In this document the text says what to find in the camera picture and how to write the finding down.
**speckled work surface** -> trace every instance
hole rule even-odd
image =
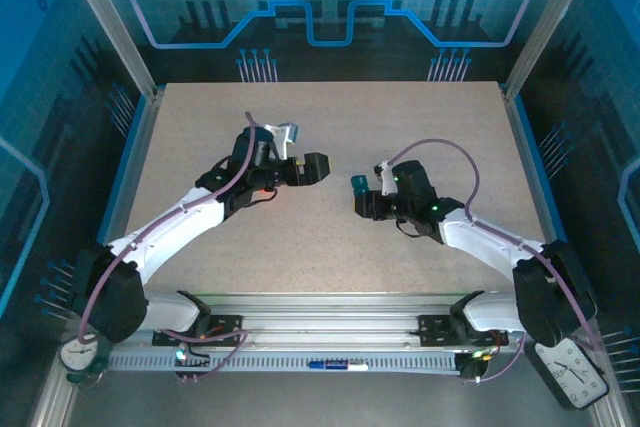
[[[494,82],[170,84],[129,219],[131,231],[177,202],[231,152],[247,125],[291,121],[295,155],[331,158],[312,187],[283,187],[276,200],[240,212],[171,258],[148,288],[213,292],[429,292],[508,288],[479,261],[430,239],[409,239],[392,222],[353,212],[350,178],[410,142],[440,137],[476,159],[482,184],[473,210],[523,236],[542,238],[524,170]],[[473,174],[444,146],[420,160],[438,194],[466,200]]]

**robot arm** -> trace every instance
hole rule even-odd
[[[304,163],[288,155],[297,130],[294,124],[256,127],[249,152],[250,129],[246,128],[237,137],[231,155],[204,173],[195,187],[164,214],[108,246],[81,251],[70,288],[70,310],[79,315],[84,312],[98,279],[121,257],[89,317],[100,334],[117,343],[136,330],[171,329],[194,336],[202,333],[209,317],[206,305],[186,292],[146,294],[143,287],[194,238],[250,206],[254,192],[275,193],[281,185],[312,185],[329,174],[329,159],[323,154],[305,154]],[[239,180],[226,192],[212,196],[240,172],[247,157],[248,168]]]
[[[410,223],[417,236],[462,250],[514,283],[515,295],[480,291],[466,297],[463,305],[454,306],[451,314],[465,323],[467,333],[526,331],[538,342],[555,346],[580,326],[554,278],[532,252],[551,261],[587,318],[595,315],[589,281],[567,244],[556,241],[543,245],[476,216],[469,219],[464,204],[438,197],[418,161],[393,167],[383,162],[374,172],[382,182],[378,191],[369,190],[364,176],[352,179],[355,209],[361,217],[395,220],[398,228]]]

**clock face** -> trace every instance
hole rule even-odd
[[[571,403],[582,409],[607,394],[609,386],[575,342],[555,347],[536,344],[535,351]]]
[[[85,336],[86,340],[95,337],[93,335]],[[83,345],[78,339],[72,339],[62,346],[60,350],[60,359],[64,366],[76,372],[80,372],[89,367],[96,355],[98,354],[97,338],[94,342]]]

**blue pen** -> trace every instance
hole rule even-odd
[[[365,372],[369,366],[360,360],[312,360],[309,362],[310,369],[318,370],[349,370],[354,372]]]

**glass wall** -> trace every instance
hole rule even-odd
[[[640,0],[574,0],[522,100],[569,241],[605,333],[640,327]],[[630,336],[610,342],[621,388],[640,363]],[[630,393],[638,408],[638,394]]]
[[[25,425],[138,103],[85,0],[0,0],[0,423]]]
[[[505,80],[546,0],[114,0],[159,83]]]

